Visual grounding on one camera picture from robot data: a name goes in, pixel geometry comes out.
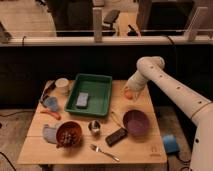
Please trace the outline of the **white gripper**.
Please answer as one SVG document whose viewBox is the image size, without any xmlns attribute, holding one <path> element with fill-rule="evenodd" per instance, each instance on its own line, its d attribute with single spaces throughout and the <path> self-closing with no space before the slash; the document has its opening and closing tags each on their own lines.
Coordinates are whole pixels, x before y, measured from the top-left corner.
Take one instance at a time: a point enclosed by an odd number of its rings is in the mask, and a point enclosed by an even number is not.
<svg viewBox="0 0 213 171">
<path fill-rule="evenodd" d="M 124 87 L 122 89 L 122 93 L 123 93 L 123 96 L 124 96 L 124 92 L 129 90 L 133 94 L 133 99 L 132 100 L 137 100 L 139 98 L 139 96 L 140 96 L 140 94 L 141 94 L 143 89 L 144 89 L 144 86 L 140 84 L 140 81 L 138 79 L 130 77 L 127 80 L 127 82 L 125 83 L 125 85 L 124 85 Z"/>
</svg>

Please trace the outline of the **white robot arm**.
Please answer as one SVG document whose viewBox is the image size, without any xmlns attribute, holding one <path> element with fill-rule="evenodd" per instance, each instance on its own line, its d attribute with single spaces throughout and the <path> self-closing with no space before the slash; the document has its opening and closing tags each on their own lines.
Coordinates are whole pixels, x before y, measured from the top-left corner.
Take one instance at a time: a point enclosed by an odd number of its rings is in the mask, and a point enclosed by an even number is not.
<svg viewBox="0 0 213 171">
<path fill-rule="evenodd" d="M 141 57 L 126 82 L 124 96 L 136 100 L 148 81 L 154 82 L 196 125 L 189 171 L 213 171 L 213 101 L 163 71 L 160 56 Z"/>
</svg>

